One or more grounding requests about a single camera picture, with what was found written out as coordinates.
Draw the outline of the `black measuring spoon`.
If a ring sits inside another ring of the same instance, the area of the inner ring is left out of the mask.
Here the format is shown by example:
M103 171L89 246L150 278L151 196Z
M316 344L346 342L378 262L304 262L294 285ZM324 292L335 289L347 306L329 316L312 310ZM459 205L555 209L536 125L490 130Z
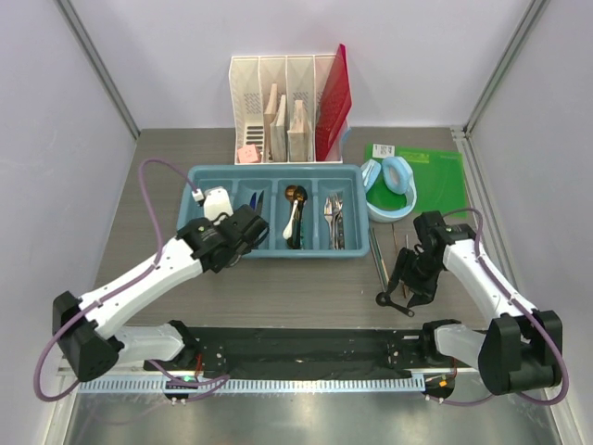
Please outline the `black measuring spoon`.
M415 312L412 309L395 303L391 299L391 296L386 292L380 292L376 296L375 302L380 307L390 307L392 309L395 309L398 312L403 313L404 315L406 315L408 317L413 317L415 315Z

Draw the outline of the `purple handled utensil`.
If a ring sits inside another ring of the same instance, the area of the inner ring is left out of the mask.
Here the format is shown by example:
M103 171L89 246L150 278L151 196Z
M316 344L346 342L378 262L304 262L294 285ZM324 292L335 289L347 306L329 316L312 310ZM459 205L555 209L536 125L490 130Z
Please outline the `purple handled utensil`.
M251 209L253 209L253 210L255 210L255 209L256 209L257 202L258 202L258 193L257 193L257 192L255 192L255 193L253 193L253 195L252 195L252 196L251 196L251 198L250 198L250 203L249 203L249 205L250 205Z

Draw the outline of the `thin grey chopstick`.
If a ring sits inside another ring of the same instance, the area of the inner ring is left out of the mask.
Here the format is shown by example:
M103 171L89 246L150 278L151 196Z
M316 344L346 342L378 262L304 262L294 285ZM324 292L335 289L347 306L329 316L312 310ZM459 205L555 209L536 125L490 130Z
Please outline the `thin grey chopstick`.
M376 233L374 231L374 229L371 227L369 229L369 241L370 241L370 246L371 246L371 251L372 251L372 256L373 256L373 261L379 276L379 281L380 281L380 286L381 289L383 291L385 291L386 289L386 285L387 285L387 277L386 277L386 272L385 272L385 264L382 258L382 254L379 248L379 244L376 238Z

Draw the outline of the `white ceramic spoon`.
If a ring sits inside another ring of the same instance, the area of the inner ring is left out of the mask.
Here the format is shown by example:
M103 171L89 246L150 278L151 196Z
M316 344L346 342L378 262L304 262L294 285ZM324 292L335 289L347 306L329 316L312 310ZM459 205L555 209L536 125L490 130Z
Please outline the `white ceramic spoon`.
M291 214L290 214L288 223L286 224L286 226L283 230L283 239L284 240L288 240L292 237L294 220L295 220L295 216L297 213L297 206L298 206L298 201L295 199L292 203L292 209L291 209Z

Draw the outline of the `patterned handle fork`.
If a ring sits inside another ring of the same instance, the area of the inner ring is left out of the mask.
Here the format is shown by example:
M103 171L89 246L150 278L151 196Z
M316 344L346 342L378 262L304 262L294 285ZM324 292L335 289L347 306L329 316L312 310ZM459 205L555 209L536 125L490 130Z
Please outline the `patterned handle fork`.
M345 248L345 232L344 232L344 220L343 213L339 212L334 221L334 235L335 235L335 248Z

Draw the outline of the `gold spoon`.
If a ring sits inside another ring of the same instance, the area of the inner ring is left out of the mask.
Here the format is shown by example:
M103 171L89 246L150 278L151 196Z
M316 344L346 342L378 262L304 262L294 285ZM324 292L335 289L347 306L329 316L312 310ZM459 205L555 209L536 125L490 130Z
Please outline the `gold spoon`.
M286 187L284 192L285 198L289 201L290 204L297 199L297 186L296 185L289 185Z

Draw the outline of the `blue plastic cutlery tray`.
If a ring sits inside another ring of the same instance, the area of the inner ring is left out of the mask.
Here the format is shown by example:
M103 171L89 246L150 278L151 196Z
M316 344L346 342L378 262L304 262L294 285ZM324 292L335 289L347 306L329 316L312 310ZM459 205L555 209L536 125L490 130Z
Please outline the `blue plastic cutlery tray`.
M370 249L369 218L360 168L351 164L296 165L202 165L189 177L203 191L224 188L236 210L250 203L253 193L264 190L262 218L270 224L267 239L247 256L283 259L349 259L367 255ZM284 192L289 185L301 185L308 193L303 219L308 229L307 248L294 250L282 238L292 205ZM324 219L325 200L338 193L343 201L345 248L329 249L329 231Z

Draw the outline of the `black knife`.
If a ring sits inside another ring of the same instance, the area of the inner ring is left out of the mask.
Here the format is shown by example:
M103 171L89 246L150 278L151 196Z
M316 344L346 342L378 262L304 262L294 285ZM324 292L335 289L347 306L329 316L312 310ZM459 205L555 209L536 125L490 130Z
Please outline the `black knife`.
M262 208L263 208L263 202L264 202L264 195L265 195L265 191L262 190L257 198L257 202L256 202L256 207L255 207L255 212L257 213L257 215L260 215L262 212Z

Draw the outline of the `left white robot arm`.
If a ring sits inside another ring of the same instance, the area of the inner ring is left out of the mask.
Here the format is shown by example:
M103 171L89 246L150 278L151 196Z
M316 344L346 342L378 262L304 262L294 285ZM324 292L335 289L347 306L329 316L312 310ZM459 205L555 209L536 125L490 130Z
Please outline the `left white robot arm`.
M248 205L213 221L196 218L120 278L79 298L70 292L56 297L53 333L78 380L95 380L126 362L155 360L190 368L199 344L182 322L129 327L128 321L181 283L220 272L261 244L269 230Z

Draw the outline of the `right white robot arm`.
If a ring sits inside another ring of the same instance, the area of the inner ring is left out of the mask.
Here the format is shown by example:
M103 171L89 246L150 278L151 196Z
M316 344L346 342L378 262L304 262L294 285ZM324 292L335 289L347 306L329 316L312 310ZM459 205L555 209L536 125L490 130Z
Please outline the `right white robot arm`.
M483 228L446 222L438 210L421 213L413 221L418 243L402 248L385 291L376 303L395 307L391 295L398 286L412 293L397 310L411 315L431 303L441 273L452 273L486 319L485 333L456 320L431 322L424 327L418 352L423 362L438 366L448 358L475 369L493 396L559 388L551 399L566 396L569 376L562 357L562 322L555 311L541 311L513 287L497 269L482 244Z

